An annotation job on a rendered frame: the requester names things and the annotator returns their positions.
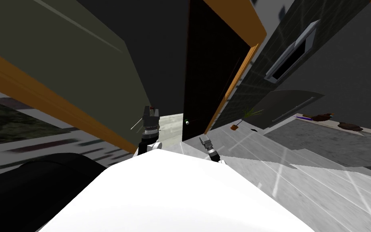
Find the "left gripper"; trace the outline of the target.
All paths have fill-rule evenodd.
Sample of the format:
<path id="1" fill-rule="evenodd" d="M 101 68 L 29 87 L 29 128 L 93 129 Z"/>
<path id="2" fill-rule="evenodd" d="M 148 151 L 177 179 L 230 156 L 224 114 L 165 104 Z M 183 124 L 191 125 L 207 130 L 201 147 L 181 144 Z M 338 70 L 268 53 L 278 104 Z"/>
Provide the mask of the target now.
<path id="1" fill-rule="evenodd" d="M 153 116 L 150 116 L 150 106 L 144 107 L 144 113 L 143 113 L 143 126 L 145 128 L 159 128 L 159 110 L 153 109 Z"/>

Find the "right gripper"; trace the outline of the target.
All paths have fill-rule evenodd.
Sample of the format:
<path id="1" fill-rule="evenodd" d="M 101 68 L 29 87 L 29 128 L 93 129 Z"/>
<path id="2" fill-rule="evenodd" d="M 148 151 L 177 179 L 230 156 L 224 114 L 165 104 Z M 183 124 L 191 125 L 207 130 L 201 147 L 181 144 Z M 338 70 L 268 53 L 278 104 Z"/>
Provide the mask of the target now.
<path id="1" fill-rule="evenodd" d="M 200 139 L 200 142 L 204 146 L 205 149 L 212 149 L 213 148 L 212 142 L 207 135 L 200 135 L 199 139 Z"/>

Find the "green plant in orange pot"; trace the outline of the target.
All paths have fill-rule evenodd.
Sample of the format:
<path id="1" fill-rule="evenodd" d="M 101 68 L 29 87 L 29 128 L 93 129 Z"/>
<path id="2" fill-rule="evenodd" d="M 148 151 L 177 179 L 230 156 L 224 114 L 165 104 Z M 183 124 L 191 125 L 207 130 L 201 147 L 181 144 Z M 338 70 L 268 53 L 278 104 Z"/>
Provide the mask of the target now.
<path id="1" fill-rule="evenodd" d="M 231 130 L 233 130 L 233 131 L 235 131 L 235 130 L 237 130 L 239 127 L 238 127 L 238 125 L 245 119 L 245 118 L 248 118 L 248 117 L 251 117 L 251 116 L 256 116 L 256 115 L 260 115 L 261 114 L 261 111 L 263 111 L 263 110 L 259 110 L 259 111 L 254 111 L 254 108 L 252 108 L 252 109 L 249 109 L 249 108 L 247 108 L 247 109 L 245 109 L 245 110 L 243 110 L 243 116 L 242 116 L 242 118 L 241 118 L 241 120 L 237 123 L 237 124 L 233 124 L 231 127 L 230 127 L 230 129 Z"/>

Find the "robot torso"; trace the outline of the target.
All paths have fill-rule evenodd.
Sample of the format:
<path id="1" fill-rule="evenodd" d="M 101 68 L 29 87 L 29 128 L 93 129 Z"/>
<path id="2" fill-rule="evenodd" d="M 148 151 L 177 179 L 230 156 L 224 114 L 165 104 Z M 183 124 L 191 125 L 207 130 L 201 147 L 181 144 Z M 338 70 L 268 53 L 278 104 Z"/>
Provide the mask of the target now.
<path id="1" fill-rule="evenodd" d="M 40 232 L 314 232 L 226 164 L 152 150 L 106 168 Z"/>

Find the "black door leaf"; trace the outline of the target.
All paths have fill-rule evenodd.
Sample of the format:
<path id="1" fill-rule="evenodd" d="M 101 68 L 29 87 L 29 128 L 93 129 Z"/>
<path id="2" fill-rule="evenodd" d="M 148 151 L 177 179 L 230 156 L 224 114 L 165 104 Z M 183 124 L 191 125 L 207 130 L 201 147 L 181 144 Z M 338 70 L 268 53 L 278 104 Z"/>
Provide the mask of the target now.
<path id="1" fill-rule="evenodd" d="M 208 128 L 249 50 L 204 0 L 190 0 L 183 141 Z"/>

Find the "grey framed window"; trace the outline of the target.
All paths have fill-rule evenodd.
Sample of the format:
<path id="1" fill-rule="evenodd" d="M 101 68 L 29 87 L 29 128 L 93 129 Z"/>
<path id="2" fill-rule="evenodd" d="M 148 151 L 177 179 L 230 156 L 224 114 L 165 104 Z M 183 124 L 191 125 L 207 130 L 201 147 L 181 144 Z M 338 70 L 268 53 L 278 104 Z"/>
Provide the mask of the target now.
<path id="1" fill-rule="evenodd" d="M 303 33 L 279 56 L 265 75 L 265 80 L 278 83 L 294 65 L 311 50 L 319 21 L 311 22 Z"/>

